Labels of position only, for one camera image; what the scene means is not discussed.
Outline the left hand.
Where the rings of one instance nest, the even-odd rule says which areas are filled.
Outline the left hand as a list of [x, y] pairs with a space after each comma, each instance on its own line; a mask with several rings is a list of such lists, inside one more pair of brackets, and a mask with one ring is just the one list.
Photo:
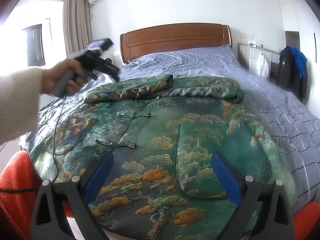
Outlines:
[[74, 95], [88, 83], [88, 77], [85, 77], [85, 72], [81, 63], [74, 59], [65, 59], [54, 67], [43, 71], [41, 93], [50, 94], [59, 81], [67, 76], [68, 72], [72, 72], [73, 75], [63, 86], [66, 95]]

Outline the cream sweater left forearm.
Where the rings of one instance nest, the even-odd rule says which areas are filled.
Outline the cream sweater left forearm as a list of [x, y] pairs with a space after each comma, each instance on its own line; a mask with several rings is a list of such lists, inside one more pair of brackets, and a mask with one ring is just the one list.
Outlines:
[[35, 129], [43, 74], [30, 68], [1, 77], [1, 144]]

